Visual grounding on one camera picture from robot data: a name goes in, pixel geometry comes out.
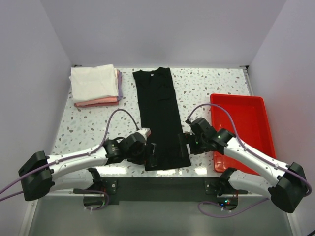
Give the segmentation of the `black t shirt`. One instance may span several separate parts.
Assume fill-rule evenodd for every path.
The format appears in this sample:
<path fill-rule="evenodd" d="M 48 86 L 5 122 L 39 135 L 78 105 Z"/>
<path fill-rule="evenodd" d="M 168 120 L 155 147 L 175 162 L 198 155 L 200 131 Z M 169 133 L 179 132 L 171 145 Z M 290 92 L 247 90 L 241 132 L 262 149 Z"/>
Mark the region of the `black t shirt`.
<path fill-rule="evenodd" d="M 148 143 L 156 144 L 155 161 L 146 171 L 169 170 L 191 165 L 187 146 L 180 145 L 181 119 L 170 68 L 133 72 L 141 126 L 149 128 Z"/>

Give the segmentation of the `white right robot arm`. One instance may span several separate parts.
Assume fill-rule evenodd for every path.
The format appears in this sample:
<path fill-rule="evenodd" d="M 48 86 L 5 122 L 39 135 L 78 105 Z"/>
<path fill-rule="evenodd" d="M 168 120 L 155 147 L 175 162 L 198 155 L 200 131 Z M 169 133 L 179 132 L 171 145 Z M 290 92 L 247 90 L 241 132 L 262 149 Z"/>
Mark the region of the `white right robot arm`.
<path fill-rule="evenodd" d="M 180 138 L 193 155 L 218 152 L 228 156 L 255 172 L 246 174 L 236 168 L 228 168 L 220 176 L 219 187 L 224 193 L 245 190 L 270 199 L 286 213 L 294 213 L 300 202 L 311 192 L 304 169 L 296 162 L 286 164 L 245 143 L 235 133 L 222 128 L 216 130 L 204 118 L 186 120 L 190 132 Z"/>

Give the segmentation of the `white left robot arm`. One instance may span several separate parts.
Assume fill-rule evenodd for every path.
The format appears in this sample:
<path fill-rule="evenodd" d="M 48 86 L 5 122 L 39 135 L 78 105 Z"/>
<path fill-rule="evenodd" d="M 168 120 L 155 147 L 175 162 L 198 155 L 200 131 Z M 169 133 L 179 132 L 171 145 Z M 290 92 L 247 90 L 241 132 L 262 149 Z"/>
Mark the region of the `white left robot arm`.
<path fill-rule="evenodd" d="M 26 201 L 33 201 L 48 193 L 64 189 L 82 189 L 96 193 L 102 181 L 96 167 L 127 160 L 137 165 L 155 166 L 156 144 L 149 143 L 151 132 L 144 128 L 126 138 L 107 139 L 103 144 L 74 153 L 33 154 L 18 171 Z"/>

